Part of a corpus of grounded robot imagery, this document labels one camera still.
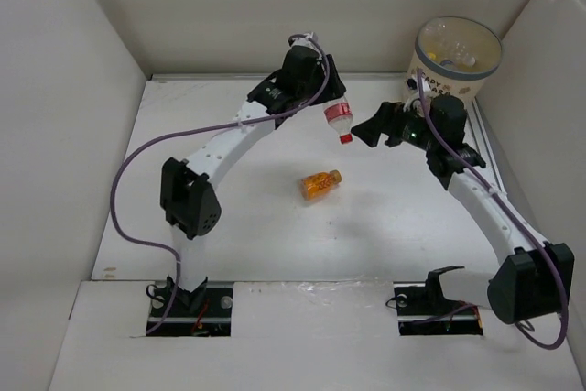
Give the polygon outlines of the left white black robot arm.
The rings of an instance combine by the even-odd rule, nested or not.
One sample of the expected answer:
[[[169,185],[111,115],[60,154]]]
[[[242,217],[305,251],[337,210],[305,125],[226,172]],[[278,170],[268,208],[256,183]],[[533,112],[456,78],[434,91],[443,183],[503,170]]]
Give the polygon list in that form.
[[[277,130],[303,106],[341,98],[346,88],[333,56],[309,46],[292,46],[282,67],[247,94],[234,125],[224,128],[181,161],[169,158],[162,167],[160,205],[181,257],[179,285],[172,303],[184,314],[203,306],[207,280],[204,236],[220,221],[216,191],[230,169],[263,137]]]

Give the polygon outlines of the blue label bottle white cap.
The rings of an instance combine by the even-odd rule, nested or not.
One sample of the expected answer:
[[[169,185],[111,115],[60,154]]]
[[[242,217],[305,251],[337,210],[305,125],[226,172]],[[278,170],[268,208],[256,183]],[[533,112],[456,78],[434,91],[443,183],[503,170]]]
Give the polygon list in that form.
[[[448,69],[448,70],[455,71],[458,69],[458,64],[454,60],[450,60],[450,59],[442,60],[439,65],[441,67],[444,67],[445,69]]]

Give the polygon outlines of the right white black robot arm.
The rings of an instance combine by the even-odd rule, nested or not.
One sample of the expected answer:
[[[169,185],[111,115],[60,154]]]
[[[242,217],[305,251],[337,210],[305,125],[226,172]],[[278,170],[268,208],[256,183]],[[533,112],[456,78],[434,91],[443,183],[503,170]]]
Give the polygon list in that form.
[[[477,304],[505,324],[553,313],[567,323],[574,254],[566,244],[552,244],[536,231],[483,176],[485,161],[464,140],[467,119],[456,97],[416,98],[382,103],[352,133],[369,147],[384,136],[388,147],[408,143],[422,149],[431,174],[471,215],[499,264],[495,274],[474,277]]]

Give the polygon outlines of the clear bottle red label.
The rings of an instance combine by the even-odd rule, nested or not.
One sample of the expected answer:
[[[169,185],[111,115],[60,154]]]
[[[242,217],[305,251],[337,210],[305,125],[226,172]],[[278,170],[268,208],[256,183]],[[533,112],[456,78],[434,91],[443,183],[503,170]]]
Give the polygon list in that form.
[[[340,142],[345,145],[353,141],[351,133],[353,113],[345,96],[330,100],[322,105],[328,125],[336,132]]]

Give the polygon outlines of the clear bottle yellow cap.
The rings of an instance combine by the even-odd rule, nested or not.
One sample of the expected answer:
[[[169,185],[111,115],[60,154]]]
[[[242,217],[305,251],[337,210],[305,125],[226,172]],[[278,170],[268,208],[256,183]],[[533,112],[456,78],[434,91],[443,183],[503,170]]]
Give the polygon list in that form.
[[[425,52],[431,60],[438,60],[443,55],[443,48],[440,43],[433,42],[426,46]]]

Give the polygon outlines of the large clear plastic bottle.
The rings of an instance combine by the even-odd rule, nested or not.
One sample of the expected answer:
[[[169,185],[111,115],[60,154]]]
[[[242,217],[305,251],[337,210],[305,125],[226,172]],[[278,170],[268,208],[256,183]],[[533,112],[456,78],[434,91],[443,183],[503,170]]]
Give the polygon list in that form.
[[[454,60],[458,68],[471,68],[476,64],[475,56],[461,39],[461,32],[452,20],[435,18],[430,20],[420,34],[420,45],[424,49],[430,43],[437,42],[443,48],[443,55],[438,60]]]

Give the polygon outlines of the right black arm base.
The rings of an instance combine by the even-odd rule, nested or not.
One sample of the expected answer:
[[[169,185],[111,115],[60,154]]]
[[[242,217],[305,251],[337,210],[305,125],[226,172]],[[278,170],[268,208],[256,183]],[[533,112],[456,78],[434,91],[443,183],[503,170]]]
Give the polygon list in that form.
[[[479,310],[445,299],[424,282],[397,282],[385,305],[396,311],[400,336],[483,336]]]

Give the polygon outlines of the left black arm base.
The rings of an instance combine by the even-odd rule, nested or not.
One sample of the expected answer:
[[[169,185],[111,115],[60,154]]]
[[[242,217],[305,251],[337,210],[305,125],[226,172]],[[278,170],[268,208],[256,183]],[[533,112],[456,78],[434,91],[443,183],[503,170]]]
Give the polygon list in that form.
[[[232,330],[234,283],[207,282],[193,291],[180,288],[162,320],[173,282],[146,288],[150,299],[147,337],[229,337]]]

